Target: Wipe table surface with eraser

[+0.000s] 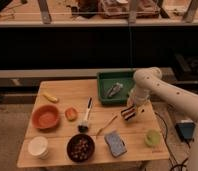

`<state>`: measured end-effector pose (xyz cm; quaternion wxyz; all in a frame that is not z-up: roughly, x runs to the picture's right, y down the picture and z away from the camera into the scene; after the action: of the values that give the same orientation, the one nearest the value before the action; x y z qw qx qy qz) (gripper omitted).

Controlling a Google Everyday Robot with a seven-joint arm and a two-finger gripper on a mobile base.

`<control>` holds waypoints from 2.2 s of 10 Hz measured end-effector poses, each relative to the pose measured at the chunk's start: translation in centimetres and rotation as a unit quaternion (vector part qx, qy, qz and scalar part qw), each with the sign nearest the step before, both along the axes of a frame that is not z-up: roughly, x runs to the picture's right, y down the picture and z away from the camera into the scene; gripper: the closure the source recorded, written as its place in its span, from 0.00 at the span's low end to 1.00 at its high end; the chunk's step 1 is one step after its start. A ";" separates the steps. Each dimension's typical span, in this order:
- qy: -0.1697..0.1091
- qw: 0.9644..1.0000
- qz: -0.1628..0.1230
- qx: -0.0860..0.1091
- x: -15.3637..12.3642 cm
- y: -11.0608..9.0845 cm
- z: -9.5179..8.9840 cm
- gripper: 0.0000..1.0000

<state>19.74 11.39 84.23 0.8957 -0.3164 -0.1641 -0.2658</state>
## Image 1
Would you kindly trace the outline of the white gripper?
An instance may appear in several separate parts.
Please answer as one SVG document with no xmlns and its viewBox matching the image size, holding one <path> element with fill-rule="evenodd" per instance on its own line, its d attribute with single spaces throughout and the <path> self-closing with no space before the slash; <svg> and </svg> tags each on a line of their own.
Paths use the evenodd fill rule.
<svg viewBox="0 0 198 171">
<path fill-rule="evenodd" d="M 127 118 L 134 117 L 137 113 L 137 107 L 144 105 L 147 102 L 145 98 L 140 98 L 135 95 L 130 95 L 127 99 L 127 106 L 132 108 L 127 108 L 121 111 L 121 116 L 124 120 Z"/>
</svg>

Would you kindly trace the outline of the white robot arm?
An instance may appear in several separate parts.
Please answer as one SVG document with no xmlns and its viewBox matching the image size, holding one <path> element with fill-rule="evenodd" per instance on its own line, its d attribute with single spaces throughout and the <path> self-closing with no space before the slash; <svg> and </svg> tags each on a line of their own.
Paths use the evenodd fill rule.
<svg viewBox="0 0 198 171">
<path fill-rule="evenodd" d="M 162 81 L 162 71 L 158 67 L 138 69 L 133 74 L 134 87 L 131 89 L 127 106 L 138 108 L 144 105 L 153 92 L 173 107 L 183 111 L 196 123 L 191 146 L 188 171 L 198 171 L 198 94 Z"/>
</svg>

